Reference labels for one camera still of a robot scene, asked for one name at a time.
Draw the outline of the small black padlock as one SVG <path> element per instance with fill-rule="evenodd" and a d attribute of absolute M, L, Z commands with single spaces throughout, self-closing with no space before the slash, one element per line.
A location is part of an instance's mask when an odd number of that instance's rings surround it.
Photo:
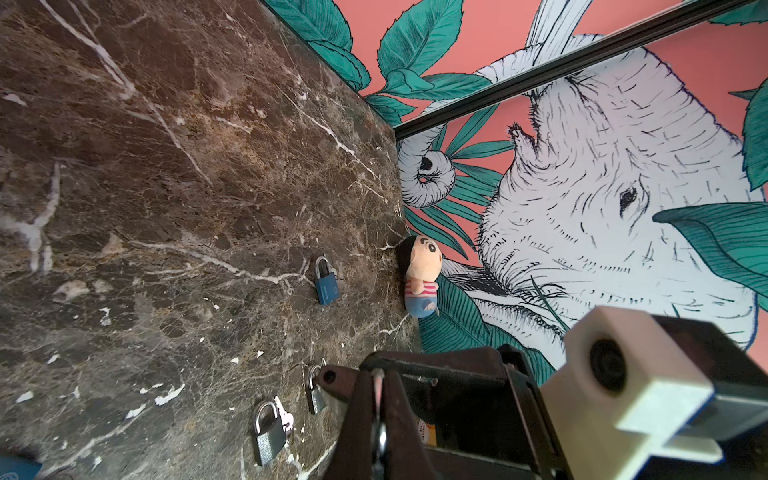
<path fill-rule="evenodd" d="M 316 377 L 321 371 L 321 366 L 315 364 L 307 369 L 305 393 L 307 396 L 308 408 L 311 415 L 320 414 L 326 407 L 326 400 L 323 392 L 316 381 Z"/>
<path fill-rule="evenodd" d="M 261 401 L 252 417 L 252 439 L 256 464 L 264 467 L 277 458 L 294 429 L 294 415 L 278 396 Z"/>

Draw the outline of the blue padlock with keys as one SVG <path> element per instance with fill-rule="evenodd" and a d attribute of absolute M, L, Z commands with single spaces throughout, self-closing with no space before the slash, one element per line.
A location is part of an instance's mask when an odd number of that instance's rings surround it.
<path fill-rule="evenodd" d="M 0 480 L 34 480 L 42 465 L 26 458 L 2 454 L 0 456 Z"/>

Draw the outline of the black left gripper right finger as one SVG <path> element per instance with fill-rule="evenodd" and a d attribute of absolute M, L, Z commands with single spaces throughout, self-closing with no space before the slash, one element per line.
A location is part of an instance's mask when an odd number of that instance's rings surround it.
<path fill-rule="evenodd" d="M 421 442 L 401 376 L 387 370 L 383 380 L 384 478 L 426 480 L 438 476 Z"/>

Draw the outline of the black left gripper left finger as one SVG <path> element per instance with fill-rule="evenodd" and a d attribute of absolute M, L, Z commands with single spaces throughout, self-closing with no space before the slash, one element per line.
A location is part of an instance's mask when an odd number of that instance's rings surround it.
<path fill-rule="evenodd" d="M 367 371 L 359 371 L 324 479 L 368 480 L 372 478 L 374 419 L 372 376 Z"/>

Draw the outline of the blue padlock silver shackle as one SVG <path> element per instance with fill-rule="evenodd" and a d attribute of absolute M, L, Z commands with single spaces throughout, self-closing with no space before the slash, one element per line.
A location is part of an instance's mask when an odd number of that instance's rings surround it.
<path fill-rule="evenodd" d="M 329 305 L 339 298 L 339 286 L 336 270 L 325 256 L 315 260 L 315 288 L 321 305 Z"/>

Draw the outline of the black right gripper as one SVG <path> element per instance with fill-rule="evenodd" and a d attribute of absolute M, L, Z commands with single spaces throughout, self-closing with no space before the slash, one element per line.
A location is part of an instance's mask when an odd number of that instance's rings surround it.
<path fill-rule="evenodd" d="M 448 353 L 374 352 L 358 368 L 328 365 L 316 377 L 331 397 L 349 404 L 357 373 L 374 387 L 373 470 L 384 478 L 383 380 L 402 379 L 414 421 L 436 426 L 425 446 L 437 479 L 567 479 L 570 467 L 521 351 L 504 345 Z"/>

